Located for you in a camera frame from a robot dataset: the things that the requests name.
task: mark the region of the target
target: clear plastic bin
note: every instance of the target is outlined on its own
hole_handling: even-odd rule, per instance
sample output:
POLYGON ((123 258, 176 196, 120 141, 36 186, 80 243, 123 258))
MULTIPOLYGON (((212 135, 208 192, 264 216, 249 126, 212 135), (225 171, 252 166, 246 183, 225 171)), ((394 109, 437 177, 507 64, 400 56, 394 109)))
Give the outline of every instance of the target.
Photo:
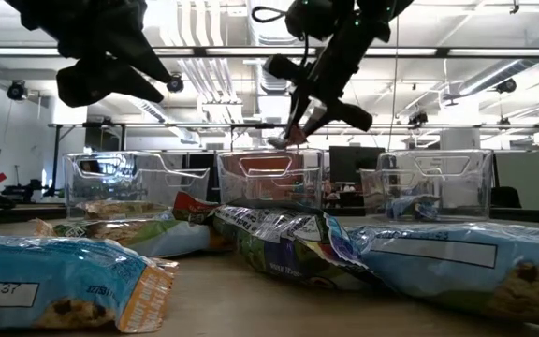
POLYGON ((223 203, 249 198, 321 207, 323 153, 319 150, 218 154, 217 166, 223 203))
POLYGON ((365 215, 383 217, 385 213, 385 194, 382 174, 374 169, 359 170, 365 215))
POLYGON ((111 152, 67 154, 66 207, 70 218, 83 217, 82 202, 148 201, 172 207, 179 191, 205 200, 209 168, 182 169, 186 154, 111 152))
POLYGON ((389 219, 489 218, 492 151, 396 151, 380 155, 378 171, 389 219))

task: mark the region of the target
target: table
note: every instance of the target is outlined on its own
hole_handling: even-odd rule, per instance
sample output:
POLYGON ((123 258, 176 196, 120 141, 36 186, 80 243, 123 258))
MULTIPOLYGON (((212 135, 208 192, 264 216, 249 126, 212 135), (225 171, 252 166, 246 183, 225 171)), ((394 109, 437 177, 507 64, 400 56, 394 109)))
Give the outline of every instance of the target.
MULTIPOLYGON (((27 234, 33 227, 27 223, 0 225, 0 233, 27 234)), ((536 326, 450 313, 394 295, 342 293, 291 285, 250 270, 231 253, 177 260, 181 266, 168 317, 160 331, 147 336, 539 337, 536 326)), ((1 337, 16 335, 0 333, 1 337)), ((119 333, 36 331, 22 335, 99 337, 119 333)))

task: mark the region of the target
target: crinkled plastic wrapper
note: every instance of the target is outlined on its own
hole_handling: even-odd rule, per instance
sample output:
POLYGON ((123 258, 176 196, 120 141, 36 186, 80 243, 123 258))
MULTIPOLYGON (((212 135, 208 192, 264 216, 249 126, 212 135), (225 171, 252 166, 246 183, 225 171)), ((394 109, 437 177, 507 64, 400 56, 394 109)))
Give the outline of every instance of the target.
POLYGON ((539 324, 539 229, 491 223, 389 225, 343 231, 341 258, 399 292, 472 314, 539 324))
POLYGON ((108 239, 142 256, 171 257, 200 250, 226 249, 214 229, 188 221, 130 219, 71 222, 53 226, 37 220, 36 235, 47 237, 108 239))
POLYGON ((0 236, 0 330, 159 330, 176 267, 112 241, 0 236))
POLYGON ((382 283, 333 251, 328 216, 292 202, 244 200, 221 206, 214 226, 256 271, 311 286, 372 289, 382 283))
POLYGON ((153 217, 167 212, 169 207, 147 201, 98 200, 87 201, 76 207, 84 210, 87 220, 116 220, 132 217, 153 217))
MULTIPOLYGON (((232 249, 233 245, 226 241, 212 224, 204 224, 210 212, 217 207, 217 204, 199 201, 179 192, 172 211, 149 214, 150 217, 147 218, 72 221, 56 226, 37 220, 35 233, 37 236, 47 237, 114 240, 148 257, 171 257, 201 250, 232 249)), ((107 215, 113 217, 110 212, 112 208, 107 210, 107 215)))

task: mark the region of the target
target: wire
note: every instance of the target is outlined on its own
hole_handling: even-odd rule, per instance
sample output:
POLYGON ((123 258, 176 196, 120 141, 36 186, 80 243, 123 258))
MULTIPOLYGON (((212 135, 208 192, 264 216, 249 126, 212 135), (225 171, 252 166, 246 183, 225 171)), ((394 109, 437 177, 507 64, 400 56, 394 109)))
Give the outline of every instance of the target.
POLYGON ((390 119, 390 132, 388 132, 388 147, 387 151, 390 151, 390 141, 392 141, 392 128, 394 127, 394 116, 396 115, 395 108, 397 104, 397 77, 399 76, 399 37, 401 30, 399 25, 399 17, 397 17, 397 41, 396 41, 396 53, 394 55, 394 88, 392 93, 392 118, 390 119))
POLYGON ((253 20, 255 22, 259 22, 259 23, 270 23, 270 22, 275 22, 276 20, 279 20, 283 17, 286 16, 286 12, 283 11, 283 10, 280 10, 278 8, 273 8, 273 7, 266 7, 266 6, 257 6, 255 8, 253 8, 253 10, 251 11, 251 17, 253 18, 253 20), (267 18, 267 19, 261 19, 257 16, 257 12, 258 11, 262 11, 262 10, 267 10, 267 11, 271 11, 271 12, 274 12, 274 13, 277 13, 277 15, 274 15, 272 16, 271 18, 267 18))
MULTIPOLYGON (((274 7, 257 6, 254 7, 253 10, 251 10, 251 18, 253 18, 253 21, 255 22, 270 23, 285 17, 286 13, 286 11, 274 7), (257 16, 257 12, 260 12, 262 10, 267 10, 277 14, 267 19, 261 19, 257 16)), ((303 53, 303 58, 300 59, 299 66, 305 66, 305 63, 307 63, 307 58, 309 56, 309 35, 307 33, 303 33, 303 36, 300 38, 300 40, 304 41, 305 43, 305 51, 303 53)))
POLYGON ((11 115, 11 99, 9 100, 9 109, 7 110, 6 127, 4 128, 4 144, 7 144, 7 127, 9 126, 9 116, 11 115))

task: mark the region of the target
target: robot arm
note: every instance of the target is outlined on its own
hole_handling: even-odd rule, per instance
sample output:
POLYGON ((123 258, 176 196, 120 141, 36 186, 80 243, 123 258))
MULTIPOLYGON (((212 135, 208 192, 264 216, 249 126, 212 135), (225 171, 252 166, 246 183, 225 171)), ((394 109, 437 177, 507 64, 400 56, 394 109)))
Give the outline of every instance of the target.
POLYGON ((413 0, 295 0, 285 13, 288 32, 300 39, 307 36, 324 40, 332 36, 326 48, 314 62, 297 66, 285 56, 271 56, 264 69, 279 79, 292 81, 296 89, 284 141, 273 145, 283 148, 301 143, 313 132, 331 121, 342 120, 352 127, 369 130, 372 117, 362 108, 342 103, 344 86, 353 74, 367 49, 378 38, 388 42, 388 22, 401 14, 413 0), (311 103, 318 99, 324 108, 315 109, 302 130, 297 125, 311 103), (291 131, 296 135, 291 138, 291 131))
POLYGON ((20 12, 25 28, 41 28, 57 40, 62 56, 79 60, 57 74, 59 96, 69 107, 110 93, 157 103, 164 98, 136 71, 163 83, 172 80, 142 33, 144 0, 6 2, 20 12))

